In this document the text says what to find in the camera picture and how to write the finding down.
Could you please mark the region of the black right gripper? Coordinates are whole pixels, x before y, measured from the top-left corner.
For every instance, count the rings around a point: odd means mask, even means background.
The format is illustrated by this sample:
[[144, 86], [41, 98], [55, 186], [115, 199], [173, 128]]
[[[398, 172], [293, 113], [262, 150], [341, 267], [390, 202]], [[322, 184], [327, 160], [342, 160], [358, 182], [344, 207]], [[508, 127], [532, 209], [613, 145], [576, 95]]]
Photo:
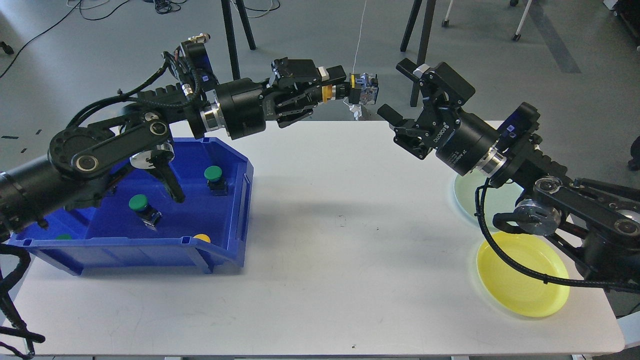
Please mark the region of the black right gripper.
[[378, 108], [376, 114], [393, 130], [394, 142], [421, 160], [434, 152], [460, 176], [478, 167], [496, 145], [499, 133], [462, 109], [475, 88], [445, 62], [429, 66], [404, 58], [395, 69], [418, 85], [422, 111], [416, 118], [407, 118], [388, 104]]

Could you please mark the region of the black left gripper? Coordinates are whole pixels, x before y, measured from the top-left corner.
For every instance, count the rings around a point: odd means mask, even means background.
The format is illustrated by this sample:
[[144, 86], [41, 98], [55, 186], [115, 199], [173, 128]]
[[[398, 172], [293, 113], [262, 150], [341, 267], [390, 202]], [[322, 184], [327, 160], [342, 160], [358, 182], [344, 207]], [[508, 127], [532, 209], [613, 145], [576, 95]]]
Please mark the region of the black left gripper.
[[236, 140], [263, 132], [268, 121], [280, 128], [313, 114], [320, 101], [349, 98], [342, 65], [315, 66], [311, 59], [275, 59], [272, 76], [261, 82], [249, 78], [217, 85], [202, 108], [202, 133], [225, 129]]

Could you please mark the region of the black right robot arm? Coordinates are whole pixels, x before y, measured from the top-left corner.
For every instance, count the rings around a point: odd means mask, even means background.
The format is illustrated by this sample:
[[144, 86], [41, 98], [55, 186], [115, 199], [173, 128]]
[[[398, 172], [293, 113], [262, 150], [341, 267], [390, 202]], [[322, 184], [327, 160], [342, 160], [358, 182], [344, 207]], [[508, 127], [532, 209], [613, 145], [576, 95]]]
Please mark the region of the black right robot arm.
[[[480, 172], [475, 216], [489, 246], [515, 271], [568, 287], [639, 292], [639, 191], [589, 178], [570, 178], [567, 168], [539, 150], [540, 114], [523, 102], [494, 129], [463, 110], [475, 89], [446, 63], [398, 62], [397, 70], [422, 94], [422, 112], [405, 118], [389, 105], [377, 113], [394, 131], [394, 142], [424, 159], [434, 152], [460, 176]], [[512, 212], [493, 215], [509, 234], [542, 236], [574, 261], [581, 279], [547, 275], [520, 264], [499, 247], [485, 218], [488, 189], [515, 183], [522, 192]]]

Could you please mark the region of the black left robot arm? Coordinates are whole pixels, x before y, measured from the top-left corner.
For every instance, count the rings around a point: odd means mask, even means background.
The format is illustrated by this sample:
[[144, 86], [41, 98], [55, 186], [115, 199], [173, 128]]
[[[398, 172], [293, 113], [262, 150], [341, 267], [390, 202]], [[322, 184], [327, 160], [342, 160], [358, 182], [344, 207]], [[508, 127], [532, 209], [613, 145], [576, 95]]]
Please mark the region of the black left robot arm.
[[1, 333], [23, 340], [25, 353], [5, 342], [3, 349], [30, 360], [34, 343], [45, 337], [28, 330], [9, 292], [23, 278], [31, 257], [8, 244], [32, 224], [48, 228], [46, 216], [64, 208], [98, 207], [105, 194], [135, 169], [159, 180], [174, 202], [185, 193], [170, 169], [174, 159], [170, 125], [187, 121], [196, 139], [225, 129], [231, 139], [263, 132], [267, 121], [285, 128], [311, 116], [320, 103], [357, 105], [362, 87], [342, 66], [317, 67], [310, 59], [275, 59], [272, 77], [254, 82], [234, 76], [219, 83], [201, 33], [162, 54], [162, 66], [128, 92], [81, 109], [50, 141], [46, 155], [1, 173], [1, 253], [18, 259], [1, 276], [1, 311], [10, 326]]

